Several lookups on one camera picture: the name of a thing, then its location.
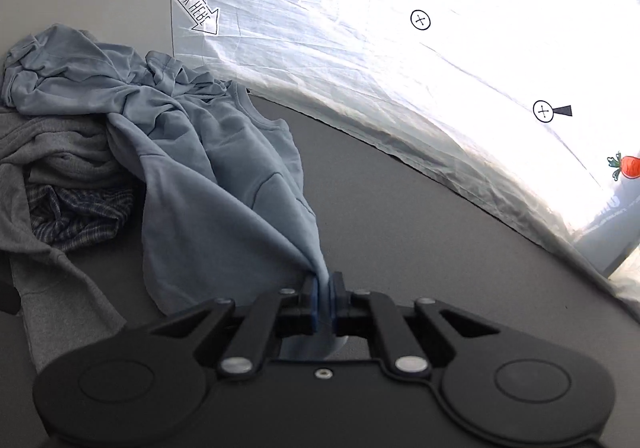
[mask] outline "clothing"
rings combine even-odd
[[[25,115],[108,114],[114,157],[146,183],[143,271],[163,313],[215,297],[251,304],[313,273],[319,331],[285,340],[282,354],[324,358],[344,344],[300,155],[286,122],[260,115],[244,87],[60,24],[16,44],[0,80],[2,103]]]
[[[108,149],[105,125],[95,118],[31,118],[0,107],[0,250],[10,254],[37,372],[70,350],[114,335],[125,321],[65,253],[35,237],[25,179],[105,186],[126,176]]]
[[[134,202],[130,185],[74,190],[27,184],[26,193],[33,234],[65,253],[114,238]]]

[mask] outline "plaid fabric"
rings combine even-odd
[[[26,184],[26,191],[33,234],[65,252],[115,237],[134,202],[130,186],[84,190]]]

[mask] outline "gray table surface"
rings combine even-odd
[[[640,446],[640,327],[612,298],[394,158],[277,104],[254,102],[289,124],[326,261],[350,289],[383,291],[403,305],[433,297],[592,356],[617,391],[603,441]],[[70,255],[132,325],[161,316],[142,282],[141,215],[137,208],[113,241]],[[5,257],[0,277],[8,277]],[[46,434],[31,401],[34,370],[21,319],[0,314],[0,337],[0,447],[35,447]],[[336,355],[363,357],[358,338]]]

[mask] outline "screw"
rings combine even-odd
[[[429,363],[420,356],[402,356],[396,360],[396,368],[402,372],[422,372],[429,367]]]
[[[319,380],[330,380],[334,376],[334,373],[328,368],[318,368],[315,375]]]
[[[227,374],[246,374],[254,368],[254,364],[252,364],[250,360],[238,356],[236,358],[226,358],[222,360],[220,368]]]

